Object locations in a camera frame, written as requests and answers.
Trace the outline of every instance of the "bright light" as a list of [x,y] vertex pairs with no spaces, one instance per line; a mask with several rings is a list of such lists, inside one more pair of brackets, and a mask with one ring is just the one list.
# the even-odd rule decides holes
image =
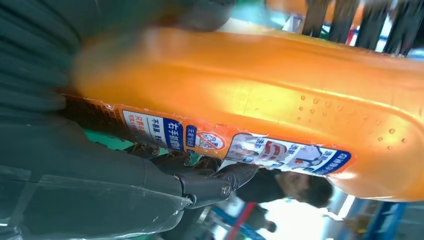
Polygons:
[[352,207],[352,204],[354,204],[354,201],[355,201],[355,196],[348,195],[343,205],[341,206],[337,216],[342,219],[346,218],[346,216],[349,213],[349,210]]

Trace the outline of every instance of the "warning label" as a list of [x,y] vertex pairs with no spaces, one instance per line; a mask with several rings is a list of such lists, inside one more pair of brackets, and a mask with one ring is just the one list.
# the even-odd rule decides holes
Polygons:
[[225,140],[214,132],[198,131],[196,146],[201,149],[222,150],[226,147]]
[[129,130],[140,142],[153,142],[161,146],[184,151],[184,127],[180,122],[160,117],[123,110]]

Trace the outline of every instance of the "cartoon figure illustration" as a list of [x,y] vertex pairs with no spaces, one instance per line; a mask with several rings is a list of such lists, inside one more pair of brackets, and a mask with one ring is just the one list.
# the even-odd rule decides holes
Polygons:
[[306,145],[299,150],[293,160],[287,165],[292,169],[311,171],[314,166],[318,166],[323,162],[320,160],[321,155],[322,153],[317,146]]

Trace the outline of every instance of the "blue label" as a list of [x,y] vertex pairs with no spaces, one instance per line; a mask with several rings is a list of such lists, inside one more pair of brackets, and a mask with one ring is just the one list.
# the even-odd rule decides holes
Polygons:
[[[320,157],[320,159],[325,158],[326,155],[328,155],[328,153],[324,152],[322,156]],[[334,171],[337,171],[339,168],[343,167],[343,165],[345,165],[351,159],[351,157],[352,155],[349,152],[338,150],[333,155],[333,157],[330,160],[328,160],[326,164],[324,164],[322,167],[314,171],[311,171],[311,173],[314,173],[317,175],[330,174]]]
[[165,129],[165,139],[168,147],[184,151],[183,125],[174,119],[163,118],[163,128]]
[[196,147],[196,133],[198,132],[197,127],[188,125],[185,130],[185,145],[190,148]]

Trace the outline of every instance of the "sticker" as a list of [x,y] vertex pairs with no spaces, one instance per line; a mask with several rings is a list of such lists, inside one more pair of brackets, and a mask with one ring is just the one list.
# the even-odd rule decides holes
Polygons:
[[129,130],[138,141],[144,142],[147,139],[161,146],[184,151],[184,127],[180,122],[127,110],[123,110],[122,114]]
[[240,133],[234,136],[225,159],[327,175],[343,167],[351,157],[343,150]]
[[226,143],[214,132],[199,131],[196,134],[196,146],[201,149],[222,150],[226,147]]
[[185,145],[190,148],[196,147],[196,133],[198,132],[197,127],[188,125],[185,132]]
[[[356,160],[354,154],[351,155],[339,145],[314,145],[310,140],[266,132],[254,134],[234,125],[217,124],[205,119],[124,104],[106,104],[68,94],[65,96],[66,109],[61,112],[64,117],[85,129],[133,143],[159,145],[222,160],[315,175],[341,173]],[[257,131],[261,129],[254,122],[248,125]]]

